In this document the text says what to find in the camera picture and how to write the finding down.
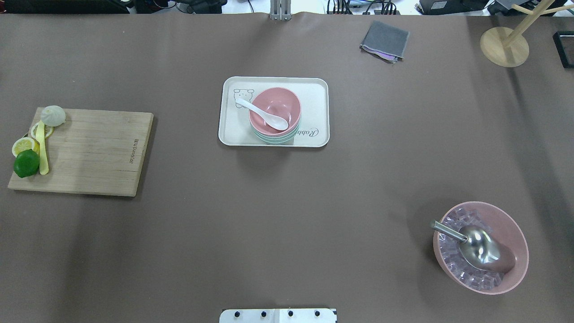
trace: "stacked bowls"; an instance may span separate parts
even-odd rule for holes
[[[297,134],[301,120],[301,102],[295,93],[283,87],[273,87],[257,95],[252,104],[287,120],[289,124],[287,129],[277,130],[268,125],[257,113],[249,111],[251,128],[261,140],[269,144],[282,144]]]

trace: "tray rim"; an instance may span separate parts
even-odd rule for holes
[[[277,80],[277,79],[278,80],[314,80],[316,83],[323,86],[325,88],[325,105],[326,105],[326,109],[327,109],[326,120],[325,120],[327,122],[327,138],[325,139],[325,141],[322,142],[320,145],[293,145],[293,144],[269,144],[269,143],[230,144],[230,143],[226,142],[225,139],[223,138],[223,131],[222,131],[222,129],[225,128],[225,122],[224,122],[224,118],[223,118],[223,116],[224,116],[223,110],[224,110],[224,98],[225,98],[225,94],[226,94],[226,89],[229,87],[229,83],[231,83],[233,80],[243,79],[243,78],[274,79],[274,80]],[[231,76],[228,79],[226,79],[225,82],[223,82],[222,100],[221,100],[221,107],[220,107],[220,112],[219,112],[218,138],[219,138],[219,141],[221,141],[224,145],[227,145],[230,147],[287,147],[287,148],[293,148],[293,147],[295,147],[295,148],[321,148],[321,147],[324,147],[325,145],[327,145],[327,143],[331,139],[331,122],[329,119],[329,85],[327,84],[327,82],[324,79],[321,79],[321,78],[292,78],[292,77],[287,77],[287,76]]]

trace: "round wooden base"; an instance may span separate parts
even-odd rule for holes
[[[528,58],[528,42],[522,35],[516,37],[508,47],[502,46],[502,41],[512,31],[512,29],[507,27],[495,27],[482,34],[480,48],[484,55],[494,64],[504,67],[516,67],[524,63]]]

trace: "yellow knife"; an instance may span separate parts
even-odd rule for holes
[[[48,167],[48,156],[46,155],[46,142],[44,140],[44,123],[38,122],[36,130],[36,140],[40,144],[40,174],[46,175],[50,168]]]

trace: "scoop handle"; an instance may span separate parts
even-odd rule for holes
[[[46,142],[44,137],[44,123],[38,122],[36,130],[36,140],[40,144],[40,175],[46,175],[50,168],[48,167],[48,155],[46,154]]]
[[[461,243],[465,243],[468,240],[468,237],[465,236],[464,234],[462,234],[458,231],[455,231],[455,230],[453,230],[453,229],[447,227],[446,225],[439,223],[437,221],[431,221],[430,227],[433,228],[434,230],[438,231],[438,232],[446,234],[447,236],[449,236],[453,239],[458,240]]]

